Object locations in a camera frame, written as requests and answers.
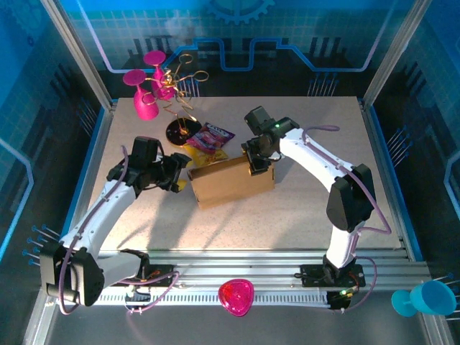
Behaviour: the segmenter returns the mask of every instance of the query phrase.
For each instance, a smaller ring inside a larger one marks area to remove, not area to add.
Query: snack bag
[[[187,140],[187,143],[212,155],[234,136],[235,134],[206,122],[197,134]]]
[[[204,167],[206,165],[210,165],[211,163],[229,158],[222,149],[216,150],[216,152],[212,155],[204,153],[189,144],[184,145],[184,149],[187,150],[187,153],[192,157],[196,167]]]

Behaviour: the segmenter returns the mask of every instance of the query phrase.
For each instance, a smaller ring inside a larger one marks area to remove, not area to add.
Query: table surface
[[[377,202],[394,227],[359,104],[355,97],[202,97],[193,98],[193,115],[236,134],[224,151],[241,155],[240,144],[253,137],[243,117],[263,106],[270,116],[289,116],[301,127],[335,124],[340,132],[311,131],[319,144],[343,160],[370,167]],[[174,119],[161,111],[153,121],[140,120],[132,98],[120,98],[103,152],[91,203],[106,182],[107,172],[131,152],[136,136],[158,138],[166,155],[185,150],[169,144],[166,126]],[[202,211],[190,183],[179,194],[143,192],[121,215],[102,246],[114,249],[325,249],[332,225],[326,216],[326,189],[299,164],[286,158],[276,163],[275,189],[241,201]],[[367,225],[381,228],[376,212]],[[361,248],[399,248],[396,231],[385,236],[366,231]]]

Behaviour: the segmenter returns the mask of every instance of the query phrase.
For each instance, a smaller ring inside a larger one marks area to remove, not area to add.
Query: pink plastic glass
[[[129,86],[136,86],[137,91],[134,94],[134,107],[137,116],[144,120],[153,120],[158,116],[160,110],[157,105],[157,100],[148,90],[141,88],[141,84],[145,81],[147,74],[143,70],[130,70],[123,76],[123,82]]]
[[[161,64],[166,60],[166,54],[161,50],[152,50],[144,55],[144,62],[155,67],[155,72],[152,78],[152,90],[159,99],[170,99],[174,97],[175,90],[173,88],[165,88],[160,81],[163,81],[165,72],[161,69]]]
[[[254,302],[254,286],[245,279],[233,279],[218,289],[222,306],[235,316],[245,316]]]

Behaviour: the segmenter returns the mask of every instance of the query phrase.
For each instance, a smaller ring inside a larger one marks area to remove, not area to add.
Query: gear logo
[[[258,20],[260,14],[266,14],[267,8],[275,5],[273,0],[210,0],[207,3],[208,13],[223,19],[225,24],[230,22],[239,25],[249,24],[251,19]]]
[[[10,12],[17,24],[29,35],[42,23],[43,8],[39,0],[0,0],[0,9]]]

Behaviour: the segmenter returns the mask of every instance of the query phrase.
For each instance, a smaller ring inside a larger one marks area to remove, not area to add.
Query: brown box
[[[210,208],[275,188],[273,165],[263,174],[251,176],[246,156],[188,171],[198,207]]]

